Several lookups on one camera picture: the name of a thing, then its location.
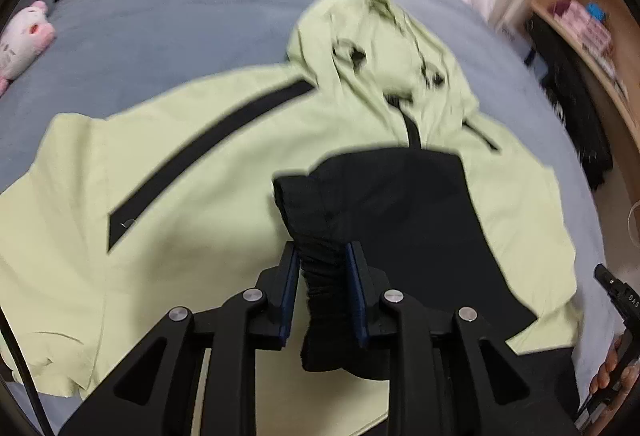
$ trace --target metal screw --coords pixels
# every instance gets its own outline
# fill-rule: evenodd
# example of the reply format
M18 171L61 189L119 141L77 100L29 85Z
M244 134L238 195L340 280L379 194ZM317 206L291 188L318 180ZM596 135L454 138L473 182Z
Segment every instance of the metal screw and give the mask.
M385 291L385 299L389 302L400 302L404 299L404 293L400 290L387 290Z
M188 314L189 314L189 310L187 310L187 308L184 308L182 306L178 306L178 307L173 308L169 312L169 318L172 321L180 322L180 321L184 321L187 318Z
M258 290L257 288L249 288L248 290L244 290L242 297L245 301L256 302L262 299L262 290Z
M458 315L460 315L460 318L463 321L467 321L467 322L473 322L478 318L478 312L473 308L469 308L468 306L460 308L458 310Z

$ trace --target plush toy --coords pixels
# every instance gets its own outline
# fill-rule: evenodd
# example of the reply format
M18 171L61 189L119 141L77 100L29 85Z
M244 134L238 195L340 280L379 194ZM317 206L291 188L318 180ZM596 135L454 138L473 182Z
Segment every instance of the plush toy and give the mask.
M0 36L0 96L55 37L45 2L37 1L12 17Z

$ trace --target bed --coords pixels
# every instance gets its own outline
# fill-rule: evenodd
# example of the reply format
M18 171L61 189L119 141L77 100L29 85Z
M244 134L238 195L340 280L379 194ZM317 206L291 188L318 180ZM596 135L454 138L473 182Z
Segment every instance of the bed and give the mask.
M0 191L29 168L56 113L106 117L200 76L281 62L292 27L313 1L61 0L50 16L56 42L0 101ZM535 78L474 10L461 0L393 1L452 49L482 111L555 170L576 248L575 304L584 319L574 364L584 399L616 313L593 279L604 261L602 235L572 143ZM24 389L10 387L32 416ZM43 397L56 429L79 404Z

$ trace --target gray bed sheet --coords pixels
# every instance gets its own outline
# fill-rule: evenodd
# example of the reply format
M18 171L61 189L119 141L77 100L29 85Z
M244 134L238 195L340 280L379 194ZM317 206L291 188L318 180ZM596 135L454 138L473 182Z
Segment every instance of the gray bed sheet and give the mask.
M196 77L281 62L290 31L313 1L60 1L50 16L55 43L0 100L0 191L28 169L56 113L106 117ZM570 139L522 61L469 6L461 0L394 1L452 49L482 111L556 172L576 247L575 300L584 310L574 351L584 398L604 361L616 313L592 277L604 261L602 235ZM57 421L75 407L65 402L46 400Z

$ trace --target black zipper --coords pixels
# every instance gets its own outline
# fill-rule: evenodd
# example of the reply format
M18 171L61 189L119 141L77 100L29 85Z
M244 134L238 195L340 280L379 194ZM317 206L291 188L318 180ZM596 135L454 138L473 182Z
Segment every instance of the black zipper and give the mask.
M406 127L406 136L409 140L409 147L421 147L420 131L418 130L418 126L409 115L402 111L402 108L400 107L400 97L398 97L397 95L387 95L386 101L390 106L393 106L395 109L400 111L400 113L402 113L404 126Z
M500 151L500 148L497 145L495 145L491 140L489 140L487 137L485 137L482 131L479 131L478 129L473 127L471 124L469 124L467 121L462 121L462 125L463 127L466 127L466 129L468 129L469 131L475 133L477 137L479 137L482 141L484 141L484 143L487 146L489 146L490 150Z
M159 169L149 175L126 201L109 214L108 251L163 191L216 145L265 113L313 89L315 86L305 80L299 80L290 86L262 95L234 109L174 153Z

